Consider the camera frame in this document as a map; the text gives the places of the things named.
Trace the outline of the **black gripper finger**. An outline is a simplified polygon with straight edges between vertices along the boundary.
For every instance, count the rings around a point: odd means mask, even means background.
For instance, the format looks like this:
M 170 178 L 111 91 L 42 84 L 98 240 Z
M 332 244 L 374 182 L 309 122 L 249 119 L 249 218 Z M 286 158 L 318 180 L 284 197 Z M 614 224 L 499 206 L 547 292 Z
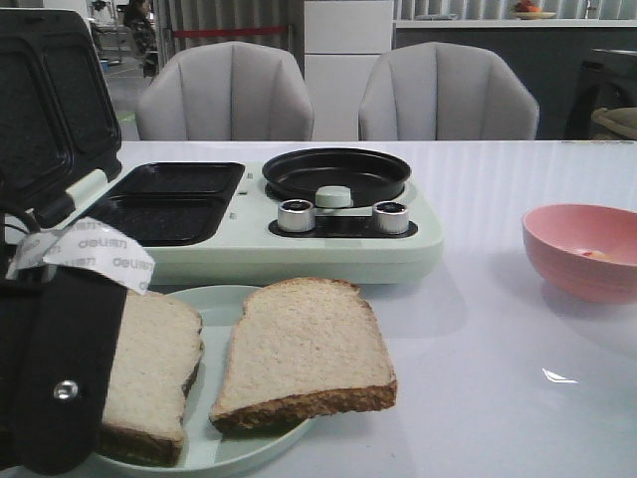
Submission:
M 2 468 L 57 475 L 94 451 L 126 294 L 78 268 L 2 280 Z

